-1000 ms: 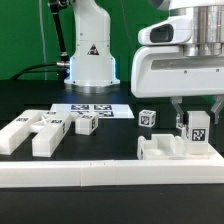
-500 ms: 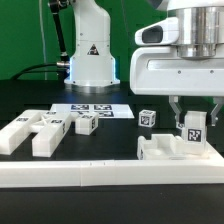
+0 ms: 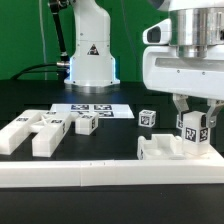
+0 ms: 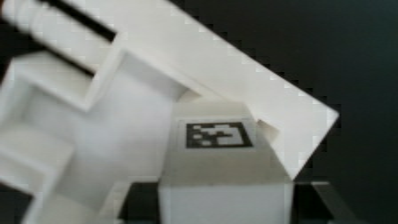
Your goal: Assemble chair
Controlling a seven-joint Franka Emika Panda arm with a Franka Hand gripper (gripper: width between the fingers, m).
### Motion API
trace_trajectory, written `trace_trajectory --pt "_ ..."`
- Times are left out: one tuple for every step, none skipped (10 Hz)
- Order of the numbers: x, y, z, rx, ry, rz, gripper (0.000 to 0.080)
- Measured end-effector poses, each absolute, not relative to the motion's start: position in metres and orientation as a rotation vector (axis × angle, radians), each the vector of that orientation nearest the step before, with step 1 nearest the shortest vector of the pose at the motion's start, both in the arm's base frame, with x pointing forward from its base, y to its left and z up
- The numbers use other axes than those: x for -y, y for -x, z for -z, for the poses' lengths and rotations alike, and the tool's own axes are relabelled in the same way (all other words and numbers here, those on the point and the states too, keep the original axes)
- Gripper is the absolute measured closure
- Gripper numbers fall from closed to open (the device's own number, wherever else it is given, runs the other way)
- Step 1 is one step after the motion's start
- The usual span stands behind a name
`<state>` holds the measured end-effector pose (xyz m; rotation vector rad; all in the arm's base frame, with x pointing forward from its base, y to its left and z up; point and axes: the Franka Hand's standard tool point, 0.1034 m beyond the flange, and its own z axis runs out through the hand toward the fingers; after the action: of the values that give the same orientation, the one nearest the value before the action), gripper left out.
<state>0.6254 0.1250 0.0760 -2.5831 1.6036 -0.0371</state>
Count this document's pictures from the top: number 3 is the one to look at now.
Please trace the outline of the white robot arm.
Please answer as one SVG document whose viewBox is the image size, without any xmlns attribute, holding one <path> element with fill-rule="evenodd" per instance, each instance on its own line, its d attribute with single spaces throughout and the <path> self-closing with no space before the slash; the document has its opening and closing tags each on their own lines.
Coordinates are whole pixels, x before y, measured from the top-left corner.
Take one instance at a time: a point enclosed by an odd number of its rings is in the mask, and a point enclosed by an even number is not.
<svg viewBox="0 0 224 224">
<path fill-rule="evenodd" d="M 143 82 L 174 95 L 177 110 L 189 96 L 208 100 L 202 124 L 213 128 L 224 107 L 224 0 L 148 0 L 169 17 L 143 32 Z M 110 54 L 110 16 L 95 0 L 70 0 L 75 15 L 76 51 L 69 85 L 84 89 L 117 82 Z"/>
</svg>

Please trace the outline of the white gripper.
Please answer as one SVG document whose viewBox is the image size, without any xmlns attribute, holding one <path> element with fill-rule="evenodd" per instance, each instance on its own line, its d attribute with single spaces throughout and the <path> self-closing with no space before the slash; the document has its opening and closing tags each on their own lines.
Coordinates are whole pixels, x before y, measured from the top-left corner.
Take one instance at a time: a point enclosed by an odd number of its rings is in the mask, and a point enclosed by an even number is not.
<svg viewBox="0 0 224 224">
<path fill-rule="evenodd" d="M 224 45 L 210 47 L 204 59 L 177 57 L 175 47 L 147 47 L 143 82 L 150 90 L 175 93 L 173 102 L 182 121 L 189 110 L 186 95 L 208 99 L 206 126 L 214 128 L 224 107 Z"/>
</svg>

